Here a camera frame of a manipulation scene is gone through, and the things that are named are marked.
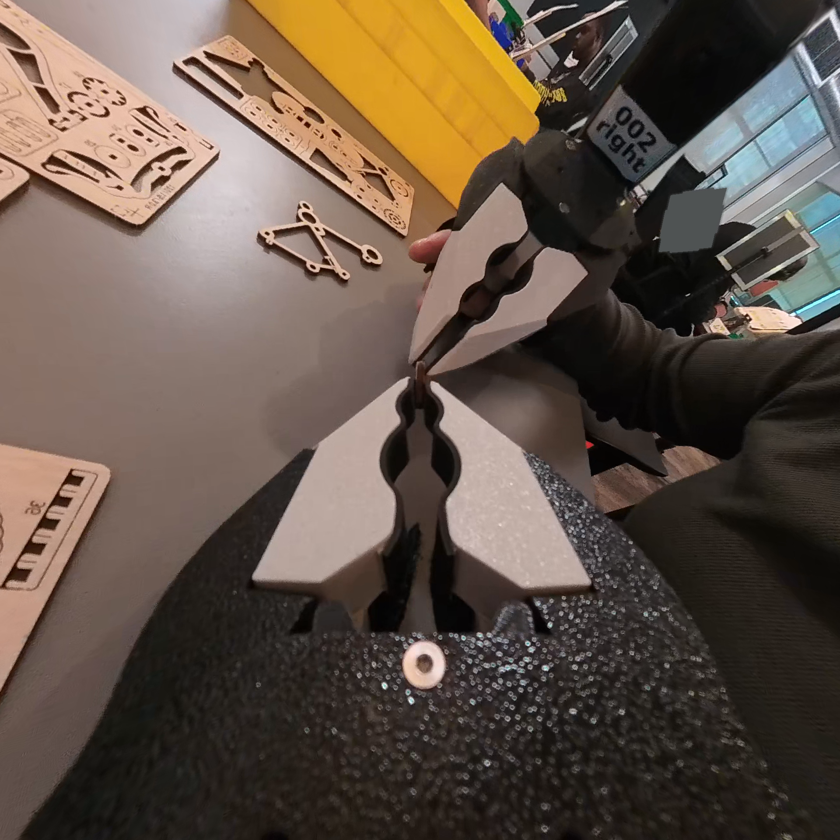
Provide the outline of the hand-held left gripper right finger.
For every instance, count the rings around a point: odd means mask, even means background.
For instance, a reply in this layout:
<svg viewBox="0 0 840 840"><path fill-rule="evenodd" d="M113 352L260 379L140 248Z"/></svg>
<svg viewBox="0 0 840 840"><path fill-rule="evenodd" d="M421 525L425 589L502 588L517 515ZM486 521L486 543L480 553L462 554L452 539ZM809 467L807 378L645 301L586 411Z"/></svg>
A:
<svg viewBox="0 0 840 840"><path fill-rule="evenodd" d="M439 631L488 625L507 602L592 589L523 450L428 385L432 467L444 484L430 571Z"/></svg>

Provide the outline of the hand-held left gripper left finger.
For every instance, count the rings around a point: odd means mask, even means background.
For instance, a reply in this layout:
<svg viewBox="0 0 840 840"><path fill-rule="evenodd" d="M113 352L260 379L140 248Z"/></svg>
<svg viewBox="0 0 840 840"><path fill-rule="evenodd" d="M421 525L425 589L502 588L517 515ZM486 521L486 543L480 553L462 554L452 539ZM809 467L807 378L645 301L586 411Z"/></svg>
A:
<svg viewBox="0 0 840 840"><path fill-rule="evenodd" d="M382 454L411 390L410 380L398 380L315 447L253 572L255 587L337 602L356 628L368 624L386 588L382 555L398 520Z"/></svg>

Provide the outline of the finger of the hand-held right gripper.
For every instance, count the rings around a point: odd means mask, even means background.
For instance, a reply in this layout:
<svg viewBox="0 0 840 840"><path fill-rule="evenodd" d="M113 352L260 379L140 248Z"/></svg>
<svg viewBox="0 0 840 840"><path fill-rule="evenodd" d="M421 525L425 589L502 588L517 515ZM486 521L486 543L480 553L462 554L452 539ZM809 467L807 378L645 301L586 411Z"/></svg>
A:
<svg viewBox="0 0 840 840"><path fill-rule="evenodd" d="M492 254L529 231L521 200L499 184L442 248L417 314L408 361L416 363L459 311L465 292L485 278Z"/></svg>
<svg viewBox="0 0 840 840"><path fill-rule="evenodd" d="M428 364L428 375L459 370L541 330L586 276L586 268L573 254L544 249L532 262L525 285L503 295L487 320L470 326L440 360Z"/></svg>

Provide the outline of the narrow wooden parts sheet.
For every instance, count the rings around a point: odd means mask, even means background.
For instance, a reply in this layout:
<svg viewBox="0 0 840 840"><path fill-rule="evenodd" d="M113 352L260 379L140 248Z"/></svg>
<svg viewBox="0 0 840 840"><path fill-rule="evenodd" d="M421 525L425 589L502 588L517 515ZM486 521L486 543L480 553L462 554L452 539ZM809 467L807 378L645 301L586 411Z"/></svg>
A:
<svg viewBox="0 0 840 840"><path fill-rule="evenodd" d="M200 88L271 144L295 157L400 236L407 236L414 189L234 36L173 62Z"/></svg>

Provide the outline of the wooden bicycle frame part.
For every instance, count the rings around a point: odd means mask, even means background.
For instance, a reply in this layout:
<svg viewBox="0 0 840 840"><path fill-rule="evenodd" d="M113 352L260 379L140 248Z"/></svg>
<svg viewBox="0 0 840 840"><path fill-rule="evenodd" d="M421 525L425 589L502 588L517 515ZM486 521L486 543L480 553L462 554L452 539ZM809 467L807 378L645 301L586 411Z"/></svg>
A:
<svg viewBox="0 0 840 840"><path fill-rule="evenodd" d="M318 257L311 259L294 248L285 245L284 237L306 233L318 247ZM343 268L338 258L329 246L334 239L341 245L351 249L360 258L360 262L372 267L379 267L383 263L382 253L372 245L358 243L350 237L326 225L315 212L313 206L304 200L297 205L296 220L290 224L264 227L257 233L258 241L268 249L274 249L290 259L300 263L309 275L315 277L322 272L328 272L345 283L350 279L350 273Z"/></svg>

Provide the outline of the wooden wheel parts sheet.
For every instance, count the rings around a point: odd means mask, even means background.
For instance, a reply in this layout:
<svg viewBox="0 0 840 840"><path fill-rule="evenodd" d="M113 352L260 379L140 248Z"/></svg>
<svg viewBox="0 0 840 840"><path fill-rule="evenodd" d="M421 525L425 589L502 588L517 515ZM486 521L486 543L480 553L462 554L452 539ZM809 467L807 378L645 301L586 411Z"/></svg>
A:
<svg viewBox="0 0 840 840"><path fill-rule="evenodd" d="M1 689L111 479L105 465L1 445Z"/></svg>

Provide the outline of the person's right forearm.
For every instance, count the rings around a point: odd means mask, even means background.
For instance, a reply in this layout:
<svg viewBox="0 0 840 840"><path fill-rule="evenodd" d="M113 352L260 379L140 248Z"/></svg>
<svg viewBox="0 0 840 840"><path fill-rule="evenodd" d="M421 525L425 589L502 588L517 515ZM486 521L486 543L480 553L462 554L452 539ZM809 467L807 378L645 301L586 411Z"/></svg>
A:
<svg viewBox="0 0 840 840"><path fill-rule="evenodd" d="M525 347L601 419L728 468L711 508L761 532L838 540L838 330L745 340L656 328L607 292Z"/></svg>

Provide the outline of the person's right hand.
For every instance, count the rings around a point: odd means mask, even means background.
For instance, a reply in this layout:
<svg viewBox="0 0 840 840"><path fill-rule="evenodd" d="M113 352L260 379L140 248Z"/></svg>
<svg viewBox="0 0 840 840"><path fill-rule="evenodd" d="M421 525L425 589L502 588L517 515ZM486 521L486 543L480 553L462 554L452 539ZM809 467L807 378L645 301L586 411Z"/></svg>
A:
<svg viewBox="0 0 840 840"><path fill-rule="evenodd" d="M434 340L451 319L480 320L495 293L485 284L487 265L497 249L484 234L442 230L416 241L408 251L416 263L431 266L413 330L413 344Z"/></svg>

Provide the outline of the yellow storage bin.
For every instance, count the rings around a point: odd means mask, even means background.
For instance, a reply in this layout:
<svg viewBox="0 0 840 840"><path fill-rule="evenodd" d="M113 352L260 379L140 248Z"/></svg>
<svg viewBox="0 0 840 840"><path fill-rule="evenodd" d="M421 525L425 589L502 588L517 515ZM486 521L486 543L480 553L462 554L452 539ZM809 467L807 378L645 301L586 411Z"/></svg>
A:
<svg viewBox="0 0 840 840"><path fill-rule="evenodd" d="M539 129L539 94L466 2L250 4L453 206Z"/></svg>

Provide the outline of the wooden sheet with round holes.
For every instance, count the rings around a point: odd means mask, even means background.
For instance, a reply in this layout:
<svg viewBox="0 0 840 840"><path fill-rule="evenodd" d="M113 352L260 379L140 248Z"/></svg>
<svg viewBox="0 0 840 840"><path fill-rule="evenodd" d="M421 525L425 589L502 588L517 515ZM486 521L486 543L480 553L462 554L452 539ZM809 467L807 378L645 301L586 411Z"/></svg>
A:
<svg viewBox="0 0 840 840"><path fill-rule="evenodd" d="M136 227L219 155L214 143L13 2L1 2L1 152Z"/></svg>

